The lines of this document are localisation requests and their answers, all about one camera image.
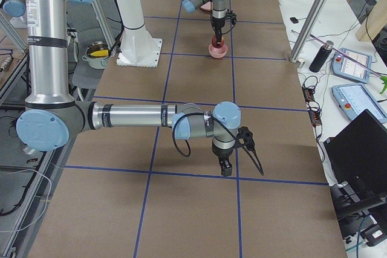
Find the red apple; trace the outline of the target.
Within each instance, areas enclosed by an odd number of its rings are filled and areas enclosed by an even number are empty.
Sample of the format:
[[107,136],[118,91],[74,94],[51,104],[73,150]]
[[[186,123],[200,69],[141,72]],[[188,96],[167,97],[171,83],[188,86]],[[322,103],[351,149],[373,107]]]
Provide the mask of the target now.
[[224,45],[224,38],[222,37],[219,39],[218,37],[214,36],[212,38],[211,44],[214,48],[221,48]]

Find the pink plastic plate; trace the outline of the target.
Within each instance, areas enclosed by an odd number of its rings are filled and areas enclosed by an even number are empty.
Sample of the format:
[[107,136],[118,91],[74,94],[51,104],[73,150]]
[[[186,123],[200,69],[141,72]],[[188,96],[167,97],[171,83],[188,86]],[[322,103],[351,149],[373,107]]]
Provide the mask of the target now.
[[212,12],[212,8],[213,8],[213,5],[212,5],[212,2],[207,2],[205,4],[203,4],[201,7],[200,7],[200,10],[205,12],[205,13],[211,13]]

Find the pink bowl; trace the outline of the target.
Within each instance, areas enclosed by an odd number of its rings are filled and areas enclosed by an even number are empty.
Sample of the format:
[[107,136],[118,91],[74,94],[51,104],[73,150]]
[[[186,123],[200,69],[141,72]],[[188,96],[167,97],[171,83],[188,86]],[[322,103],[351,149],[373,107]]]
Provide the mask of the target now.
[[228,46],[224,44],[222,47],[214,47],[212,44],[209,44],[208,50],[214,59],[221,59],[227,54]]

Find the small black square sensor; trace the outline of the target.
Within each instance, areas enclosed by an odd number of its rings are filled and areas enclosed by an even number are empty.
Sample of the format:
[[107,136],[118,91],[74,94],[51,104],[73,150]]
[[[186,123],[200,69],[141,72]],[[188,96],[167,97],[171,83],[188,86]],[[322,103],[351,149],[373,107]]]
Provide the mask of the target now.
[[299,19],[295,18],[295,17],[291,17],[290,18],[291,22],[294,23],[294,24],[297,24],[299,22]]

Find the black water bottle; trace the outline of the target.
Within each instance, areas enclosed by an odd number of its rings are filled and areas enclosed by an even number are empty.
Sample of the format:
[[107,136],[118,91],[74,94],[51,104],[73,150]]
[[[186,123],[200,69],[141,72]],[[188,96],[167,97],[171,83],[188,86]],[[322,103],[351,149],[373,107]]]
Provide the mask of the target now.
[[330,40],[326,41],[324,45],[322,45],[314,57],[313,61],[309,66],[309,70],[313,73],[317,73],[328,59],[328,56],[331,54],[333,50],[334,43]]

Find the white pot with yellow item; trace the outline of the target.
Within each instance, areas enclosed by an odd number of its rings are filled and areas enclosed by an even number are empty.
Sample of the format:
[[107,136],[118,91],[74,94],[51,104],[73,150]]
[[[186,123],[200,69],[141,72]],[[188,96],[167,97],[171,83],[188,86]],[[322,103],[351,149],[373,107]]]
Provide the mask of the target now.
[[105,69],[109,59],[109,48],[105,42],[96,41],[89,44],[85,50],[82,60],[90,67],[102,70]]

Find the far teach pendant tablet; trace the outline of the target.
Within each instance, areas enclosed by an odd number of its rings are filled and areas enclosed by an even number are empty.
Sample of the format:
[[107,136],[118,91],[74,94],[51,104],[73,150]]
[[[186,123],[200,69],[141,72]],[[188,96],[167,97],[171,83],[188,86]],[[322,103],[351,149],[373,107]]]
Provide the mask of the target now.
[[333,60],[331,62],[331,69],[333,70],[333,74],[339,77],[343,77],[344,79],[352,80],[354,82],[368,83],[370,72],[365,68],[358,66],[352,60],[344,57],[343,54],[352,57],[368,68],[371,67],[372,56],[347,48],[340,48],[339,51],[339,53],[336,52],[334,54]]

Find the teach pendant tablet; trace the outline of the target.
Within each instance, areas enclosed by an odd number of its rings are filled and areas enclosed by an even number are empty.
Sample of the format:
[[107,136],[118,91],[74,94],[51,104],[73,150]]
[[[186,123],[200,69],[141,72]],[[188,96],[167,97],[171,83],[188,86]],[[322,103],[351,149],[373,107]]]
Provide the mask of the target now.
[[381,123],[386,123],[386,112],[362,83],[335,85],[332,95],[343,113],[354,120],[364,110],[369,110]]
[[371,67],[372,56],[347,48],[340,48],[339,51],[339,53],[336,52],[334,54],[333,60],[331,62],[331,69],[333,70],[333,74],[339,77],[343,77],[344,79],[352,80],[354,82],[368,83],[370,72],[365,68],[358,66],[352,60],[344,57],[343,54],[352,57],[368,68]]

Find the black laptop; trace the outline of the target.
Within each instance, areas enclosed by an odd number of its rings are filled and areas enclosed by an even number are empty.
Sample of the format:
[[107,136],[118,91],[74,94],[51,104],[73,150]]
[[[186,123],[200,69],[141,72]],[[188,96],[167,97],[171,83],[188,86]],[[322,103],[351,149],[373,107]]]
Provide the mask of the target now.
[[359,177],[367,190],[386,191],[386,128],[364,110],[324,146],[337,182]]

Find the near teach pendant tablet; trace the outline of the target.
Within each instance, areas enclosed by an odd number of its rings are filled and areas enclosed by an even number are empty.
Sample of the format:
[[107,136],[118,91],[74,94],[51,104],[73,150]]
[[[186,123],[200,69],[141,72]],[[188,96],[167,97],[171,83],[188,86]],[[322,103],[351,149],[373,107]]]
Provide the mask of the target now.
[[386,123],[386,112],[362,83],[335,85],[332,95],[343,113],[354,120],[364,110],[369,110],[381,123]]

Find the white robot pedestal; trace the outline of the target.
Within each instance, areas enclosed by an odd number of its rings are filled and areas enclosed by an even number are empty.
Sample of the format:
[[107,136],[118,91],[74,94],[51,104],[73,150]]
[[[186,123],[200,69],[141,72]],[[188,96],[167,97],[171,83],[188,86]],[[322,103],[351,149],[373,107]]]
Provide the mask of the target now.
[[155,68],[163,40],[153,38],[146,29],[140,0],[116,0],[124,26],[117,64]]

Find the aluminium frame post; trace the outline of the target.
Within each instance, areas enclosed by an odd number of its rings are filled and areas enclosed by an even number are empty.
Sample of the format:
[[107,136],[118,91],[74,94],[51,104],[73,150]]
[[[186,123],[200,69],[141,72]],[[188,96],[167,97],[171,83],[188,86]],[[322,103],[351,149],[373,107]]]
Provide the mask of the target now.
[[311,30],[317,21],[317,17],[320,15],[326,1],[327,0],[314,0],[306,21],[302,26],[302,29],[298,34],[298,38],[296,39],[296,42],[290,53],[290,62],[296,63],[298,61],[299,55],[306,43],[307,37],[310,35]]

